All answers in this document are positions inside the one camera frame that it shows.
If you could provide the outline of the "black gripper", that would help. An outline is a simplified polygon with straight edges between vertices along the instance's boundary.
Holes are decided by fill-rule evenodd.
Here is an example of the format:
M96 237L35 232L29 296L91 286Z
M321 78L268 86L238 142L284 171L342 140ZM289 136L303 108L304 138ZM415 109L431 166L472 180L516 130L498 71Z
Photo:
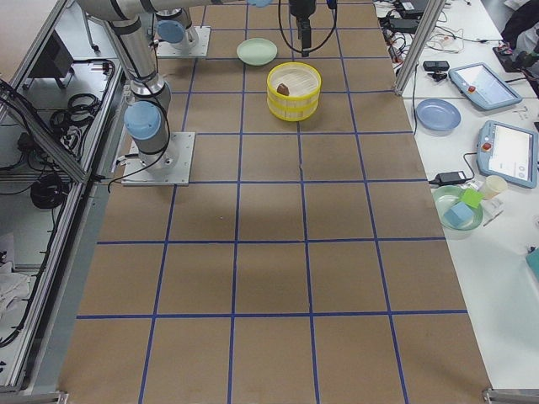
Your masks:
M312 48L312 28L310 18L316 12L315 0L289 0L290 14L296 20L298 39L301 42L302 57L309 57Z

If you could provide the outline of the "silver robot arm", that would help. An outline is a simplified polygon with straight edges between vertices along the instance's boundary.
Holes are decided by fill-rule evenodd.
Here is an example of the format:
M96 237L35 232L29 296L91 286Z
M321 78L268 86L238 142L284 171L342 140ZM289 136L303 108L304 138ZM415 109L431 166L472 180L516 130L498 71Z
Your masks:
M157 17L157 34L168 43L183 43L194 30L190 9L210 1L80 1L79 7L104 26L129 79L131 96L124 126L138 149L141 168L150 173L177 164L168 124L171 90L158 72L154 37L147 34L141 16Z
M195 26L186 9L177 8L155 14L154 41L157 57L167 59L191 59L208 57L211 27ZM263 66L278 55L275 43L264 38L252 38L241 42L236 49L237 58L250 66Z

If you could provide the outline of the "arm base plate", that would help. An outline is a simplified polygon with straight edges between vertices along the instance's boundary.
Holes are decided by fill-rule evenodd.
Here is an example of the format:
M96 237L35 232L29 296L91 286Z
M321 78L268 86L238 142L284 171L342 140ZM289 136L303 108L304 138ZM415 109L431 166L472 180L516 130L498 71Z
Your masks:
M194 146L194 132L173 132L163 157L150 168L146 168L144 162L150 164L158 155L154 157L143 155L140 159L138 147L132 141L130 153L135 153L136 157L126 161L125 177L121 183L126 186L188 185Z
M210 35L209 26L191 26L178 43L159 40L157 56L165 59L206 58Z

